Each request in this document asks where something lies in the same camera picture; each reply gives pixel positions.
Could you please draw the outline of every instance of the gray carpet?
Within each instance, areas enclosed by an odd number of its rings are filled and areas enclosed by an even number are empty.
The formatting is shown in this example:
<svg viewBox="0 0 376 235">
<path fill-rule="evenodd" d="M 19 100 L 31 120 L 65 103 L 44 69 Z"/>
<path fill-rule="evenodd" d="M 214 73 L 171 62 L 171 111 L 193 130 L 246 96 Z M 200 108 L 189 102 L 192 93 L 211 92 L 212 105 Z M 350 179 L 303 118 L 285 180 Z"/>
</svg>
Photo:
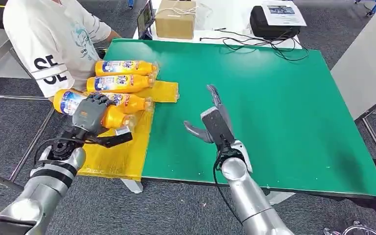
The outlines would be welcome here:
<svg viewBox="0 0 376 235">
<path fill-rule="evenodd" d="M 143 2 L 133 10 L 125 0 L 81 0 L 85 8 L 124 37 L 132 37 L 135 18 Z M 342 0 L 295 0 L 308 27 L 299 36 L 303 45 L 319 49 L 330 68 L 362 30 L 366 9 Z M 1 94 L 34 94 L 32 80 L 0 79 Z M 50 109 L 45 101 L 0 100 L 0 176 L 9 177 Z M 55 113 L 40 141 L 58 135 L 70 118 Z M 376 116 L 370 117 L 376 129 Z M 376 147 L 362 125 L 365 143 L 376 158 Z M 27 161 L 17 180 L 24 184 L 32 167 Z M 236 235 L 244 231 L 230 214 L 214 187 L 165 182 L 144 182 L 144 192 L 128 191 L 120 180 L 78 176 L 57 208 L 49 235 L 181 234 Z M 0 186 L 0 210 L 17 194 Z M 343 230 L 353 220 L 376 229 L 376 213 L 349 200 L 337 202 L 296 194 L 275 206 L 285 224 L 296 234 L 319 235 L 324 227 Z"/>
</svg>

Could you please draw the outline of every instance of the black case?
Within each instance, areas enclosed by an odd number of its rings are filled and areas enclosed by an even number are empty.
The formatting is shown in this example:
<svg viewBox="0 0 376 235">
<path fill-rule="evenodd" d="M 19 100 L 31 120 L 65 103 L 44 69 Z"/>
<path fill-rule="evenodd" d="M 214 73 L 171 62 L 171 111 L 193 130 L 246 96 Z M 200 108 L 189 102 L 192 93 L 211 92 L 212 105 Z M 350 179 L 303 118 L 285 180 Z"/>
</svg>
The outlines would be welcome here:
<svg viewBox="0 0 376 235">
<path fill-rule="evenodd" d="M 255 6 L 250 14 L 250 26 L 256 37 L 264 39 L 286 39 L 296 36 L 300 26 L 274 26 L 268 25 L 266 16 L 261 6 Z"/>
</svg>

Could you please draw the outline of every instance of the green mat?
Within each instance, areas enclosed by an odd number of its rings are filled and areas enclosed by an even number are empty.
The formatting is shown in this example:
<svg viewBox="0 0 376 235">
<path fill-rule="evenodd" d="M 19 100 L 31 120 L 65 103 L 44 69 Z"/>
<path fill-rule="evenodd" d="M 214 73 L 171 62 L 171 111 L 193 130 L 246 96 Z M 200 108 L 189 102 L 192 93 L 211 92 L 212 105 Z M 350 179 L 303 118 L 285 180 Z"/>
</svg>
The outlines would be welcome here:
<svg viewBox="0 0 376 235">
<path fill-rule="evenodd" d="M 215 145 L 183 121 L 203 127 L 214 84 L 260 186 L 376 196 L 376 168 L 319 51 L 289 62 L 265 47 L 118 39 L 105 59 L 158 62 L 158 79 L 179 83 L 178 103 L 156 105 L 142 177 L 213 182 Z"/>
</svg>

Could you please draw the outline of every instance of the black wire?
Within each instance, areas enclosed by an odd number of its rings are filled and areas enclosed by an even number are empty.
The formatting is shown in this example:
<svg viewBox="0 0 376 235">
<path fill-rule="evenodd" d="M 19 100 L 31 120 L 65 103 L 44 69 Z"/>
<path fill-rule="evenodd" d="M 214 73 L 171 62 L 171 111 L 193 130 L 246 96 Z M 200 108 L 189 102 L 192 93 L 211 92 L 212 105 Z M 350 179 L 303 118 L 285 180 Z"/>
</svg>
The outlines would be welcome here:
<svg viewBox="0 0 376 235">
<path fill-rule="evenodd" d="M 217 182 L 217 176 L 215 175 L 215 171 L 216 170 L 220 170 L 220 169 L 217 169 L 218 165 L 220 164 L 221 162 L 221 151 L 218 151 L 218 155 L 217 155 L 217 159 L 215 160 L 214 162 L 214 166 L 212 168 L 212 174 L 214 176 L 214 182 L 215 182 L 215 186 L 217 186 L 217 189 L 218 191 L 220 192 L 221 194 L 221 197 L 223 198 L 224 202 L 226 203 L 227 207 L 231 210 L 231 212 L 233 213 L 234 217 L 238 220 L 238 222 L 243 225 L 243 223 L 241 222 L 240 218 L 234 213 L 234 210 L 233 208 L 230 206 L 230 204 L 228 203 L 227 199 L 224 197 L 223 195 L 223 192 L 221 191 L 221 188 L 220 186 L 218 185 L 218 182 Z"/>
<path fill-rule="evenodd" d="M 52 139 L 48 139 L 48 140 L 42 142 L 42 143 L 37 147 L 37 150 L 35 150 L 35 154 L 34 154 L 34 165 L 37 164 L 38 152 L 40 151 L 40 149 L 42 148 L 42 146 L 43 146 L 45 143 L 50 142 L 50 141 L 74 141 L 74 142 L 76 142 L 76 143 L 97 144 L 97 142 L 93 142 L 93 141 L 82 141 L 82 140 L 71 139 L 71 138 L 52 138 Z"/>
<path fill-rule="evenodd" d="M 292 36 L 285 36 L 286 33 L 289 33 L 291 30 L 288 30 L 288 31 L 285 31 L 284 33 L 282 33 L 279 37 L 277 38 L 274 38 L 274 39 L 270 39 L 270 40 L 267 40 L 267 39 L 264 39 L 264 38 L 255 38 L 255 37 L 250 37 L 248 35 L 244 35 L 244 34 L 240 34 L 240 33 L 236 33 L 236 32 L 231 32 L 231 31 L 225 31 L 224 29 L 226 28 L 219 28 L 219 29 L 215 29 L 215 31 L 219 31 L 219 32 L 224 32 L 224 33 L 232 33 L 232 34 L 235 34 L 235 35 L 238 35 L 238 36 L 243 36 L 243 37 L 246 37 L 248 39 L 246 40 L 238 40 L 238 39 L 235 39 L 235 38 L 231 38 L 231 37 L 220 37 L 220 38 L 208 38 L 208 37 L 204 37 L 204 38 L 200 38 L 200 41 L 203 40 L 203 39 L 212 39 L 212 40 L 220 40 L 222 39 L 223 40 L 223 44 L 230 48 L 231 50 L 233 51 L 237 51 L 245 46 L 264 46 L 264 45 L 270 45 L 271 48 L 275 51 L 275 55 L 277 55 L 278 57 L 280 58 L 283 58 L 287 61 L 291 61 L 291 62 L 294 62 L 294 61 L 300 61 L 300 60 L 303 60 L 305 58 L 307 58 L 309 56 L 309 50 L 303 46 L 302 44 L 300 44 L 294 37 Z M 276 45 L 279 45 L 280 43 L 284 42 L 285 40 L 287 39 L 291 39 L 293 41 L 293 48 L 290 48 L 290 49 L 286 49 L 286 48 L 278 48 Z M 229 45 L 226 43 L 226 40 L 232 40 L 232 41 L 235 41 L 241 45 L 239 46 L 233 46 L 233 45 Z M 255 43 L 255 44 L 247 44 L 245 42 L 248 42 L 250 40 L 256 40 L 256 41 L 259 41 L 258 43 Z M 293 59 L 293 58 L 288 58 L 284 52 L 291 52 L 293 51 L 294 49 L 296 49 L 296 44 L 299 44 L 306 52 L 306 55 L 301 57 L 301 58 L 297 58 L 297 59 Z"/>
</svg>

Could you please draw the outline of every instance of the cardboard box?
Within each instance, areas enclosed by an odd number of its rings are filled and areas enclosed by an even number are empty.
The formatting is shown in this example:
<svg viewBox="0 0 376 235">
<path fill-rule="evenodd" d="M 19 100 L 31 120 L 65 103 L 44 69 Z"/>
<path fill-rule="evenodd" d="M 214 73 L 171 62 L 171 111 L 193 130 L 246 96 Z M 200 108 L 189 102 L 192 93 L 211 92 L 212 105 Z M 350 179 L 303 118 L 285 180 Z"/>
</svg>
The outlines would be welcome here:
<svg viewBox="0 0 376 235">
<path fill-rule="evenodd" d="M 163 0 L 155 16 L 156 34 L 160 38 L 192 39 L 194 37 L 195 15 L 181 15 L 169 8 L 182 11 L 193 9 L 194 1 Z"/>
</svg>

